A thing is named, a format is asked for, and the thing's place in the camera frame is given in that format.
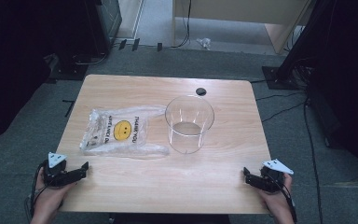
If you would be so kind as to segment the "black stand base plate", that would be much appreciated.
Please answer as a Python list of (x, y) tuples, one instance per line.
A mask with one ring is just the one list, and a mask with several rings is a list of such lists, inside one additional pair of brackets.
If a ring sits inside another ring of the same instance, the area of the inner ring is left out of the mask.
[(280, 67), (263, 66), (262, 72), (271, 90), (298, 90), (299, 87), (290, 73)]

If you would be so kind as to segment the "crumpled clear plastic scrap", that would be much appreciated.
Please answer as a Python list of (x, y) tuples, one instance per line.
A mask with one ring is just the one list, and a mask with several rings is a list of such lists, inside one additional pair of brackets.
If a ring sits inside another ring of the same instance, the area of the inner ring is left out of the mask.
[(197, 42), (204, 48), (209, 50), (211, 47), (211, 39), (210, 38), (198, 38)]

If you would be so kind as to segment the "black flat floor base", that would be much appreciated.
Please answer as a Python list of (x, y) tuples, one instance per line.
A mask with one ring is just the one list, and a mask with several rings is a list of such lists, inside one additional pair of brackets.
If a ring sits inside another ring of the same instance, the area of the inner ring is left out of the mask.
[(75, 64), (69, 68), (62, 67), (59, 63), (52, 69), (48, 81), (56, 82), (58, 80), (82, 81), (88, 70), (87, 65)]

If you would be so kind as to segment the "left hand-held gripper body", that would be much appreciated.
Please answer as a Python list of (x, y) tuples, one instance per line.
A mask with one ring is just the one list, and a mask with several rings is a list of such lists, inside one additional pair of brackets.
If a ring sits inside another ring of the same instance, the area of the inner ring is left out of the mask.
[(44, 183), (48, 187), (60, 188), (74, 183), (74, 178), (66, 171), (66, 156), (49, 152), (44, 165)]

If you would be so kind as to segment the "person's right hand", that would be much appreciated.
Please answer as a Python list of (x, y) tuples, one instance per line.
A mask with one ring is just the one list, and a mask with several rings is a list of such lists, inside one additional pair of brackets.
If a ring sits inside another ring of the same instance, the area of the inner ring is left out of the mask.
[(258, 189), (256, 192), (273, 216), (279, 214), (291, 215), (289, 204), (282, 192), (271, 194), (261, 189)]

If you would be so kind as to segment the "person's left hand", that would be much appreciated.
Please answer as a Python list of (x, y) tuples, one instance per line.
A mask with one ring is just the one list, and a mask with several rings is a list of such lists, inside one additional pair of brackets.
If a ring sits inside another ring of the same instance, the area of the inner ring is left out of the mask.
[(39, 191), (34, 202), (34, 215), (52, 215), (54, 218), (59, 212), (59, 208), (68, 192), (76, 185), (72, 183), (61, 188), (47, 188), (44, 184), (44, 169), (38, 172), (35, 188)]

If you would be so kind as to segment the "black slanted stand post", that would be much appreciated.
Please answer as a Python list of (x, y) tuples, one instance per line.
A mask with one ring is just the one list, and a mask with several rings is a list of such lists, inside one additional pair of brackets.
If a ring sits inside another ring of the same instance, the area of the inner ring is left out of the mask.
[(310, 19), (280, 68), (292, 75), (297, 65), (315, 63), (326, 48), (337, 0), (317, 0)]

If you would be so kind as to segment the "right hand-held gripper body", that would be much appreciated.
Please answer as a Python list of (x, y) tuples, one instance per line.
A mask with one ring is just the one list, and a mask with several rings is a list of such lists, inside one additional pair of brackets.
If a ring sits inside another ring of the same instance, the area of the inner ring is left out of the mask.
[(276, 192), (283, 188), (283, 175), (292, 175), (294, 171), (288, 168), (278, 159), (272, 161), (263, 161), (263, 167), (260, 170), (262, 177), (261, 189), (267, 192)]

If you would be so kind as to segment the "black cabinet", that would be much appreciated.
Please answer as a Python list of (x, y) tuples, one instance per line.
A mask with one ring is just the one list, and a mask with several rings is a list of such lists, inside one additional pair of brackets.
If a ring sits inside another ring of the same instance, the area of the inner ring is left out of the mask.
[(107, 55), (122, 22), (118, 0), (85, 0), (91, 34), (92, 54)]

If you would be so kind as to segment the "clear smiley-face plastic bag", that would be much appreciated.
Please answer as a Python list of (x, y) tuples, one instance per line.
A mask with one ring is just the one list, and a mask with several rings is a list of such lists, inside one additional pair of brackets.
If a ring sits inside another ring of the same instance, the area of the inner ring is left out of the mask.
[(120, 109), (94, 108), (79, 148), (85, 155), (134, 159), (168, 156), (165, 146), (146, 142), (148, 121), (162, 116), (164, 105), (140, 105)]

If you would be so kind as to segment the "person's dark clothing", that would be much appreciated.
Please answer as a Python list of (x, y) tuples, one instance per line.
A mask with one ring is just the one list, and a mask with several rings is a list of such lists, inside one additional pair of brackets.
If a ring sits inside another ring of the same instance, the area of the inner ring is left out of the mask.
[(109, 217), (109, 224), (231, 224), (228, 215), (123, 214)]

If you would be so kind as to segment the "clear round plastic container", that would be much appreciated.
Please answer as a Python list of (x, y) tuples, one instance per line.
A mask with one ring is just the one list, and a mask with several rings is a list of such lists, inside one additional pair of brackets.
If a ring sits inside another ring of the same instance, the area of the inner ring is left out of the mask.
[(169, 102), (165, 119), (171, 147), (179, 153), (192, 154), (203, 147), (205, 136), (214, 123), (214, 111), (205, 99), (185, 95)]

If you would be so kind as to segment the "light wooden desk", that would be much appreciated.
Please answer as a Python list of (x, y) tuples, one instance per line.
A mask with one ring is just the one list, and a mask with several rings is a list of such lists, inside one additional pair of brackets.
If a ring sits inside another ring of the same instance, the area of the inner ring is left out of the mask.
[(276, 53), (283, 53), (289, 35), (309, 12), (312, 0), (172, 0), (175, 19), (190, 18), (264, 23)]

